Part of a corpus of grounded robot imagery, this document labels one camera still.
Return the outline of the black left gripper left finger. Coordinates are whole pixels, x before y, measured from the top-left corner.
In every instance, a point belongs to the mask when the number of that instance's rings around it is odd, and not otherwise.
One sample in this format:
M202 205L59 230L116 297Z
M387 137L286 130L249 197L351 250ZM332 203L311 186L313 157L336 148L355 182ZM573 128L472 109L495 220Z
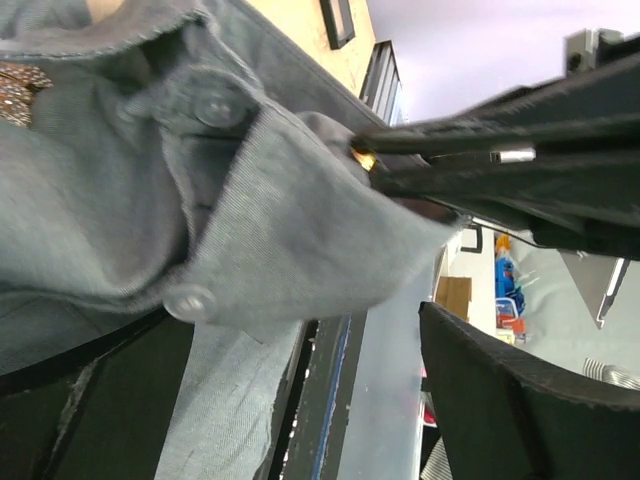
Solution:
M154 312L2 375L2 478L154 478L193 334Z

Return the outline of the grey button-up shirt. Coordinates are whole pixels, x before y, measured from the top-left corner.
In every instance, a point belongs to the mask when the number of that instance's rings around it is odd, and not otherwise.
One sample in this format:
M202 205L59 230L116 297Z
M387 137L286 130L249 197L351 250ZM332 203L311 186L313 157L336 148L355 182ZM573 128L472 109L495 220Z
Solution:
M302 324L418 276L455 214L376 192L377 117L242 1L5 1L1 377L154 312L190 323L152 479L251 479Z

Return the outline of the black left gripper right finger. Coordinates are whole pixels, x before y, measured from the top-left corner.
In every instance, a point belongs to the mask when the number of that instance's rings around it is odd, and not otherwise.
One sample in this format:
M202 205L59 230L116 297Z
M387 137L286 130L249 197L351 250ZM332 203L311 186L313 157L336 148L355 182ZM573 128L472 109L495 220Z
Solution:
M455 479L636 479L639 394L419 308L421 350Z

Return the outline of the gold brooch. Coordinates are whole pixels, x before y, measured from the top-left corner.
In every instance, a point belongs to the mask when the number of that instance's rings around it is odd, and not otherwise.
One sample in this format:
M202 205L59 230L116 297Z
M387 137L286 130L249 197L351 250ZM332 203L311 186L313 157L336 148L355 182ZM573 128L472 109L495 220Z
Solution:
M51 88L52 81L38 67L2 62L1 119L19 127L32 123L31 105L36 95Z

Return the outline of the gold brooch pin clasp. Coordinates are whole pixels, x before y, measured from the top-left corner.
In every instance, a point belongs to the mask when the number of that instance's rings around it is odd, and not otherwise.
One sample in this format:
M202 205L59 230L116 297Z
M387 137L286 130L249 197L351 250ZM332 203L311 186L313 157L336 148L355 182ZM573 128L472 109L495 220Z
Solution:
M371 152L363 152L357 149L352 149L351 154L353 159L367 172L371 172L377 164L376 155Z

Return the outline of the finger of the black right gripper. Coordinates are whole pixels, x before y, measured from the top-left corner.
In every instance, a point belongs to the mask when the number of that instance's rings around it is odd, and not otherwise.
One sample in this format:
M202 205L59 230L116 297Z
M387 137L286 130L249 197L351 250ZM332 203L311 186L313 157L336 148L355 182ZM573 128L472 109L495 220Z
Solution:
M380 154L442 155L630 137L639 131L639 66L609 64L521 87L451 117L357 134Z
M639 153L579 152L533 161L376 172L376 190L429 200L513 231L536 246L639 257Z

